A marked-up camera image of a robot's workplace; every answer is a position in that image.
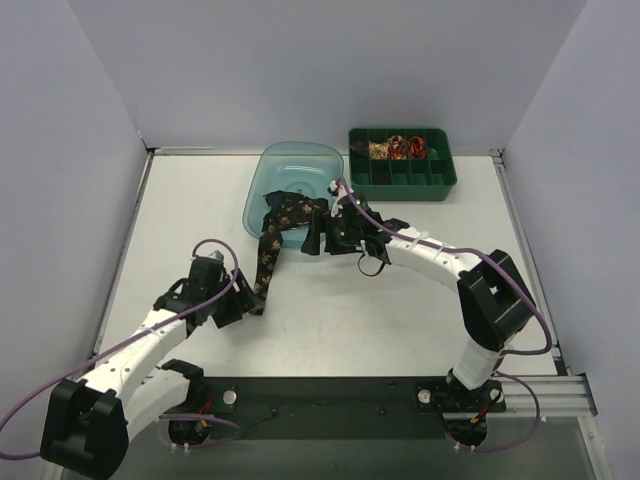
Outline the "black gold patterned tie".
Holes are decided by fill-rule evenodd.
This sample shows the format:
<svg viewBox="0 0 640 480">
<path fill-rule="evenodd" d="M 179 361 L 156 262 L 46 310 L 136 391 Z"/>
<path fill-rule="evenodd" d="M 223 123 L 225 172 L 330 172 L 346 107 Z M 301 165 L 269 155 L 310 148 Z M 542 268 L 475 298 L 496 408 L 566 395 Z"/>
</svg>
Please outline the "black gold patterned tie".
<svg viewBox="0 0 640 480">
<path fill-rule="evenodd" d="M 329 202 L 324 198 L 310 198 L 296 192 L 282 190 L 264 196 L 269 211 L 264 215 L 258 239 L 257 267 L 253 292 L 261 305 L 250 311 L 252 315 L 264 313 L 269 286 L 279 254 L 284 246 L 283 233 L 288 230 L 308 227 L 312 214 L 328 210 Z"/>
</svg>

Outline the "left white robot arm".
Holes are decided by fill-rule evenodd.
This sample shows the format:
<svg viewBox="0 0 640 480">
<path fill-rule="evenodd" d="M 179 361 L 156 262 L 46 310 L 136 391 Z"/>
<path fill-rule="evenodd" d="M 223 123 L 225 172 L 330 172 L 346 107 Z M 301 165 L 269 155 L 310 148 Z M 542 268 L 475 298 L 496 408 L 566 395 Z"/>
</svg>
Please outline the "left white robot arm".
<svg viewBox="0 0 640 480">
<path fill-rule="evenodd" d="M 78 380 L 52 390 L 39 455 L 91 479 L 108 479 L 131 440 L 166 417 L 171 443 L 204 444 L 216 419 L 202 368 L 169 354 L 208 320 L 223 328 L 261 310 L 238 269 L 220 258 L 195 258 L 185 278 L 154 302 L 123 347 Z"/>
</svg>

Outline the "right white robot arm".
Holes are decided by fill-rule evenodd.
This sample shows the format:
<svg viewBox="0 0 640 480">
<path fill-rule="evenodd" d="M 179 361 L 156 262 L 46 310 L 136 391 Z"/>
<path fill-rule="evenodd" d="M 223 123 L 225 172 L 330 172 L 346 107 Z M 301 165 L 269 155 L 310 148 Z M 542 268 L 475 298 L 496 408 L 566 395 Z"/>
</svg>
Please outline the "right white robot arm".
<svg viewBox="0 0 640 480">
<path fill-rule="evenodd" d="M 488 260 L 470 253 L 449 253 L 441 242 L 399 219 L 384 220 L 365 209 L 367 220 L 347 199 L 330 212 L 311 214 L 301 251 L 318 255 L 360 253 L 385 265 L 408 268 L 450 288 L 458 295 L 465 349 L 450 376 L 468 390 L 483 386 L 512 339 L 524 329 L 532 312 L 522 300 L 530 294 L 511 257 L 501 250 Z M 320 246 L 320 238 L 325 246 Z"/>
</svg>

